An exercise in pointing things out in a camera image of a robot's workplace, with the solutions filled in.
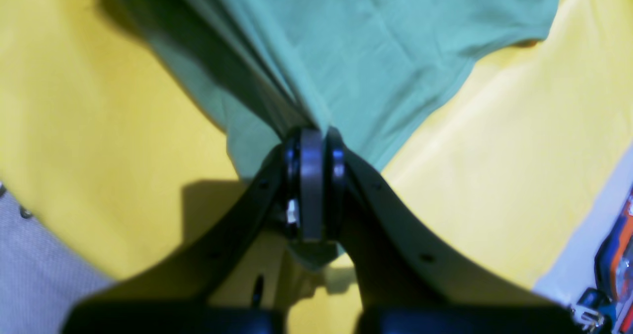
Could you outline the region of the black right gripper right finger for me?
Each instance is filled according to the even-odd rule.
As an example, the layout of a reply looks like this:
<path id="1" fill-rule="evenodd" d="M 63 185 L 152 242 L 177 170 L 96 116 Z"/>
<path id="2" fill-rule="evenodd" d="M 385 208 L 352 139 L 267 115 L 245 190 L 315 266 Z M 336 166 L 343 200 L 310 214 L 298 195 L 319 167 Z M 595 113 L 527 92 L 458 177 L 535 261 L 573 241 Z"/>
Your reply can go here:
<path id="1" fill-rule="evenodd" d="M 570 312 L 445 243 L 330 128 L 327 188 L 356 271 L 358 334 L 579 334 Z"/>

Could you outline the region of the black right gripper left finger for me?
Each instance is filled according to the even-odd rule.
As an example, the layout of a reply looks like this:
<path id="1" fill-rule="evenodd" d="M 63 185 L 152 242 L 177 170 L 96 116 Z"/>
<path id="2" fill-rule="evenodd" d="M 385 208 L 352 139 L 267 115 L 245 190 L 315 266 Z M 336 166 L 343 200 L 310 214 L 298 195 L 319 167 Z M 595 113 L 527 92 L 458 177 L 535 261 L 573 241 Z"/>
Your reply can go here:
<path id="1" fill-rule="evenodd" d="M 249 307 L 213 307 L 208 297 L 262 232 L 287 184 L 294 142 L 273 149 L 246 192 L 207 233 L 160 264 L 76 305 L 64 334 L 282 334 L 283 316 L 261 309 L 263 281 L 247 285 Z"/>

